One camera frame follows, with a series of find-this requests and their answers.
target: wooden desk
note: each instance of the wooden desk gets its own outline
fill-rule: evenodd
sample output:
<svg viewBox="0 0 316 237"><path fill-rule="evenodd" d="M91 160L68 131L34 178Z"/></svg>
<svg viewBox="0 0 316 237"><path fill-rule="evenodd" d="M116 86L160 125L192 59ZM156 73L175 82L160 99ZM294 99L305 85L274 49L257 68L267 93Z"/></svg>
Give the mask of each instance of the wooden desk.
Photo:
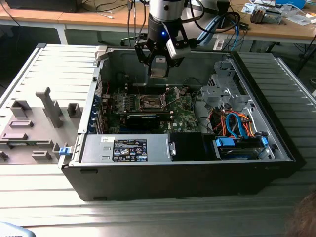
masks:
<svg viewBox="0 0 316 237"><path fill-rule="evenodd" d="M58 23L59 17L63 14L57 11L36 11L36 10L15 10L10 9L8 4L1 0L4 8L14 17L16 21L30 21L30 22L49 22ZM12 21L12 18L4 11L0 5L0 20Z"/></svg>
<svg viewBox="0 0 316 237"><path fill-rule="evenodd" d="M113 2L113 0L101 0L101 3L104 2ZM126 4L125 0L119 0L116 4L111 4L108 6L104 6L103 8L99 8L99 10L103 9L110 9L120 5ZM91 9L94 11L92 7L92 3L85 6L86 9ZM113 16L113 19L108 17L102 16L100 14L94 12L87 12L84 9L81 9L78 13L63 13L58 22L62 24L81 24L81 25L95 25L95 26L112 26L112 27L124 27L127 28L127 16L128 10L127 6L121 7L115 10L112 10L113 14L103 13L104 15ZM149 7L146 7L146 23L145 28L148 26L148 14L149 14ZM144 22L144 6L141 3L136 4L136 27L140 28ZM130 28L134 27L134 14L133 10L131 11L130 21L129 21Z"/></svg>
<svg viewBox="0 0 316 237"><path fill-rule="evenodd" d="M97 4L110 3L112 0L96 0ZM316 33L316 25L308 24L301 26L287 19L283 19L280 25L276 24L252 24L250 22L250 15L241 13L242 6L247 0L233 0L234 11L240 13L242 22L249 24L249 30L245 36L246 40L261 40L261 41L278 41L291 43L310 43ZM100 9L109 9L119 5L125 4L125 0L119 0L116 4L101 7ZM4 2L7 11L19 22L21 26L34 27L50 27L58 31L60 41L62 44L67 44L65 29L77 30L95 30L95 31L117 31L127 32L127 7L122 7L113 10L114 19L107 18L94 12L87 12L80 10L78 13L62 13L51 11L37 11L37 10L13 10L10 9ZM92 3L85 5L86 8L93 10ZM136 28L139 31L144 20L143 5L138 3L136 6ZM316 11L316 6L309 6L305 11ZM148 17L149 8L146 7L146 15ZM147 22L144 26L144 32L147 28ZM0 25L16 25L14 21L7 15L7 13L0 7ZM134 18L133 12L130 19L130 31L133 32ZM227 33L215 35L216 37L225 39L231 36L234 30Z"/></svg>
<svg viewBox="0 0 316 237"><path fill-rule="evenodd" d="M248 1L234 0L232 1L232 8L240 14L242 22L249 24L248 36L312 40L316 33L315 24L301 26L286 18L283 18L279 25L269 23L253 24L250 22L250 14L241 12L246 2ZM316 11L316 6L307 4L303 10L306 12Z"/></svg>

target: blue cable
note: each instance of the blue cable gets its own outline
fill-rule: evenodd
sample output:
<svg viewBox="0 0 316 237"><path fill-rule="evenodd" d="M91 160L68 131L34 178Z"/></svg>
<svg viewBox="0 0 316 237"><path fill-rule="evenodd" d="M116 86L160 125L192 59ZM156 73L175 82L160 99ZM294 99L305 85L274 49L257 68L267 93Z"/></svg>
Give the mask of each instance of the blue cable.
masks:
<svg viewBox="0 0 316 237"><path fill-rule="evenodd" d="M237 25L235 25L235 27L236 27L236 39L235 39L235 43L234 43L234 46L232 47L231 51L233 51L233 49L235 48L236 43L237 43L237 41L238 41L238 35L239 35L239 30L238 30Z"/></svg>
<svg viewBox="0 0 316 237"><path fill-rule="evenodd" d="M244 139L248 139L247 134L245 133L245 131L242 129L242 124L241 124L241 119L238 116L238 114L236 113L230 113L229 115L227 115L226 117L226 127L227 130L235 137L238 138L238 136L231 130L231 128L229 127L229 119L231 118L231 116L235 116L237 119L237 123L238 123L238 128L239 128L239 133L240 135L244 138Z"/></svg>

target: metal slotted surface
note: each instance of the metal slotted surface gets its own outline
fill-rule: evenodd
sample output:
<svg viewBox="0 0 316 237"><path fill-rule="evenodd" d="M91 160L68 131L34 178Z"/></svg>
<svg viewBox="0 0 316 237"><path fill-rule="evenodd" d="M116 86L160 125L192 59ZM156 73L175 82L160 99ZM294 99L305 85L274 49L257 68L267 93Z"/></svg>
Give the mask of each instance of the metal slotted surface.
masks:
<svg viewBox="0 0 316 237"><path fill-rule="evenodd" d="M316 158L313 97L281 59L265 53L239 55L300 153L304 158Z"/></svg>
<svg viewBox="0 0 316 237"><path fill-rule="evenodd" d="M272 106L289 112L283 104ZM311 111L309 105L287 107ZM289 128L297 136L304 131L308 128ZM37 237L283 237L294 204L316 184L315 150L300 152L307 165L256 195L191 199L85 202L57 165L0 165L0 221L24 226Z"/></svg>
<svg viewBox="0 0 316 237"><path fill-rule="evenodd" d="M67 112L69 103L78 103L81 109L85 106L93 71L95 46L53 45L36 48L25 66L14 79L0 100L0 134L9 132L26 133L28 140L52 140L59 146L67 143L73 145L76 140L80 118L70 118ZM54 129L43 112L43 103L36 92L50 88L50 98L58 102L62 112L63 126ZM31 111L26 113L35 126L30 129L11 129L7 124L16 119L10 109L15 100L26 100ZM0 164L57 163L58 157L48 151L52 159L34 160L31 157L34 147L10 149L9 159Z"/></svg>

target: floor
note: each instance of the floor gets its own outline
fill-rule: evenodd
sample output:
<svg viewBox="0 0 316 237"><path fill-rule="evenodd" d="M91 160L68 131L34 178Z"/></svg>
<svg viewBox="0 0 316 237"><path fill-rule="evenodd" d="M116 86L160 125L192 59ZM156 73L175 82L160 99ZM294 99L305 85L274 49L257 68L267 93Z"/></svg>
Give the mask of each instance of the floor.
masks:
<svg viewBox="0 0 316 237"><path fill-rule="evenodd" d="M15 75L19 72L24 62L32 53L38 43L57 43L59 44L59 38L57 31L54 29L44 28L31 28L31 27L13 27L13 37L8 37L7 34L0 38L0 95L5 91L5 87L8 87ZM110 45L118 46L120 39L125 37L125 33L106 33L102 32L97 37L94 31L79 31L68 30L67 38L69 44L92 44L98 45L98 40L103 40ZM264 45L267 43L258 42L255 49L252 51L264 50ZM276 45L272 53L279 55L285 61L293 71L296 69L299 62L299 54L302 54L291 43L281 43ZM310 84L310 78L315 76L316 59L310 60L299 74L300 80L313 92L314 87Z"/></svg>

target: robotic arm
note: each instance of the robotic arm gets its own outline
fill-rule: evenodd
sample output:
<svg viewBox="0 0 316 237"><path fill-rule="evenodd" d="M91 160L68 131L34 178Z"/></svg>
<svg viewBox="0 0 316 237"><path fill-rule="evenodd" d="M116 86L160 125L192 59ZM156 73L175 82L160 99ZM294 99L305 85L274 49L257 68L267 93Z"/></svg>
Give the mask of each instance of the robotic arm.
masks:
<svg viewBox="0 0 316 237"><path fill-rule="evenodd" d="M181 20L185 0L151 0L149 3L148 35L138 40L135 50L140 63L148 65L149 74L155 56L165 56L166 77L171 67L178 67L185 54L197 46L196 39L188 39ZM150 53L143 52L147 46Z"/></svg>

